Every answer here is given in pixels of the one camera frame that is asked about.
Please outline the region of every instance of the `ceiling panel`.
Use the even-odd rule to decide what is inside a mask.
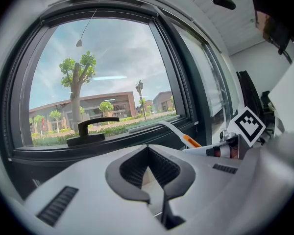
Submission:
[[[252,0],[233,0],[235,10],[214,5],[209,0],[192,0],[211,20],[219,31],[232,55],[262,42],[261,32],[255,27],[255,12]]]

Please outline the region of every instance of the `window pane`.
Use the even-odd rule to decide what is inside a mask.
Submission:
[[[149,26],[101,18],[91,19],[86,27],[88,22],[60,25],[37,64],[29,103],[35,146],[66,144],[67,138],[77,136],[77,124],[89,119],[119,117],[120,122],[89,126],[90,133],[108,137],[176,115]]]
[[[188,30],[181,28],[175,24],[186,46],[188,47],[192,57],[196,63],[202,82],[205,88],[208,105],[210,110],[210,117],[212,122],[212,143],[220,141],[219,134],[223,129],[226,129],[225,119],[225,100],[222,96],[221,84],[218,80],[216,71],[213,68],[200,40],[198,40]]]

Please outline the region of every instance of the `grass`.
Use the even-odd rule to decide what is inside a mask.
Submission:
[[[158,121],[162,121],[165,120],[167,118],[170,118],[172,116],[175,116],[176,113],[171,113],[168,114],[166,116],[159,116],[153,119],[147,119],[147,120],[141,120],[139,122],[134,122],[134,123],[130,123],[130,124],[122,124],[122,125],[117,125],[114,127],[110,127],[110,128],[105,128],[105,129],[101,129],[100,131],[89,131],[89,134],[95,134],[95,133],[104,133],[104,135],[106,137],[111,137],[114,135],[118,135],[118,134],[122,134],[122,133],[126,133],[128,132],[128,130],[131,127],[138,127],[138,126],[142,126],[142,125],[146,125],[146,124],[151,124],[151,123],[155,123]],[[33,139],[33,145],[34,146],[46,146],[46,145],[57,145],[57,144],[66,144],[66,140],[68,138],[72,138],[72,137],[77,137],[79,136],[78,134],[67,134],[65,136],[62,137],[49,137],[49,136],[42,136],[41,138],[36,138]]]

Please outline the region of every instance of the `ventilation slot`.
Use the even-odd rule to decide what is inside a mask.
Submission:
[[[54,226],[73,197],[76,195],[77,191],[78,189],[73,187],[64,187],[59,194],[37,215],[37,217],[50,226]]]
[[[226,165],[220,165],[220,164],[215,164],[213,166],[213,169],[221,170],[221,171],[231,173],[231,174],[235,174],[235,172],[237,171],[237,168],[229,167],[229,166],[226,166]]]

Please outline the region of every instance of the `lamp post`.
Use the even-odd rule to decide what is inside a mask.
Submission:
[[[141,99],[141,103],[143,106],[144,118],[146,120],[146,113],[145,113],[145,108],[144,108],[144,103],[143,103],[143,98],[142,98],[142,89],[143,89],[143,83],[141,80],[139,80],[139,82],[136,84],[136,90],[139,93],[139,97]]]

